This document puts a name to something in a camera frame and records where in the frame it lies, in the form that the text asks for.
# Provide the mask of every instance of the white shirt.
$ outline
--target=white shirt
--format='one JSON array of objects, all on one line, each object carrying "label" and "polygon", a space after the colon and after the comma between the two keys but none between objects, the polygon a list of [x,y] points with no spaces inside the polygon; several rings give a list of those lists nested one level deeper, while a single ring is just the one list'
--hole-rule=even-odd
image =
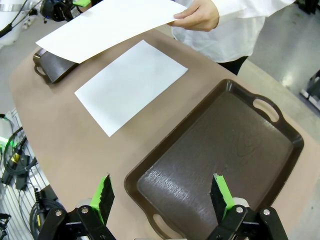
[{"label": "white shirt", "polygon": [[[173,27],[173,36],[217,63],[235,61],[253,53],[269,17],[294,0],[212,0],[219,12],[218,26],[210,32]],[[193,0],[176,0],[189,7]]]}]

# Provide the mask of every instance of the brown tray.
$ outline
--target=brown tray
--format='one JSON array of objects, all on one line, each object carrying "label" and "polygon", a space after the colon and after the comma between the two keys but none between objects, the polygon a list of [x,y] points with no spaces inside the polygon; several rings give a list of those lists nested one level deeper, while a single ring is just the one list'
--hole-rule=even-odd
[{"label": "brown tray", "polygon": [[[278,120],[255,100],[269,104]],[[270,206],[303,147],[270,99],[223,80],[127,175],[125,189],[162,238],[170,236],[154,215],[188,240],[205,240],[217,226],[208,195],[214,173],[252,209]]]}]

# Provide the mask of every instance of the metal rack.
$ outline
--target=metal rack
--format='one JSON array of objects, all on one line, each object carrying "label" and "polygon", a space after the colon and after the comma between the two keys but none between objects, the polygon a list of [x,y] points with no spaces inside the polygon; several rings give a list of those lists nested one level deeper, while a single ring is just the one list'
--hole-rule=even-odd
[{"label": "metal rack", "polygon": [[[17,130],[22,126],[16,109],[7,113],[6,117],[14,123],[13,130]],[[34,158],[34,153],[27,142],[25,147],[25,154]],[[5,167],[3,164],[0,166],[0,174],[3,175]],[[33,237],[30,233],[29,215],[32,206],[35,203],[35,194],[33,186],[43,189],[49,185],[49,182],[43,173],[39,164],[33,166],[29,171],[29,180],[27,189],[19,191],[15,187],[15,181],[11,181],[11,185],[0,183],[0,213],[11,215],[11,219],[7,225],[8,236],[4,240],[32,240]]]},{"label": "metal rack", "polygon": [[310,78],[307,88],[300,94],[320,111],[320,70]]}]

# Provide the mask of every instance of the sheet of paper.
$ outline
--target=sheet of paper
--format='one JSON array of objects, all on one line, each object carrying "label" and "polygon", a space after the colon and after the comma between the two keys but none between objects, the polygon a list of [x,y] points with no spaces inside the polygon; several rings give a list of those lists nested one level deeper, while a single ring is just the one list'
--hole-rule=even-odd
[{"label": "sheet of paper", "polygon": [[75,95],[111,137],[187,70],[143,40],[101,70]]},{"label": "sheet of paper", "polygon": [[171,0],[103,0],[36,42],[75,63],[138,34],[174,21],[186,8]]}]

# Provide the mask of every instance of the table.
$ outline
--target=table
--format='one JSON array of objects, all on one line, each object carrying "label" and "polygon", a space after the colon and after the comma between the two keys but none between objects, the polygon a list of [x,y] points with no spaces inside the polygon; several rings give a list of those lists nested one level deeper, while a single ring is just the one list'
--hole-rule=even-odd
[{"label": "table", "polygon": [[[187,67],[188,72],[108,137],[74,92],[141,40]],[[150,30],[85,61],[57,85],[44,84],[34,72],[30,55],[12,74],[10,88],[32,149],[66,209],[71,211],[93,196],[101,177],[110,173],[115,194],[107,223],[110,231],[119,240],[159,239],[143,211],[127,195],[124,179],[223,79],[232,79],[254,93],[263,91],[258,83],[252,87],[188,46]],[[320,148],[294,120],[284,116],[305,143],[273,204],[289,232],[320,175]]]}]

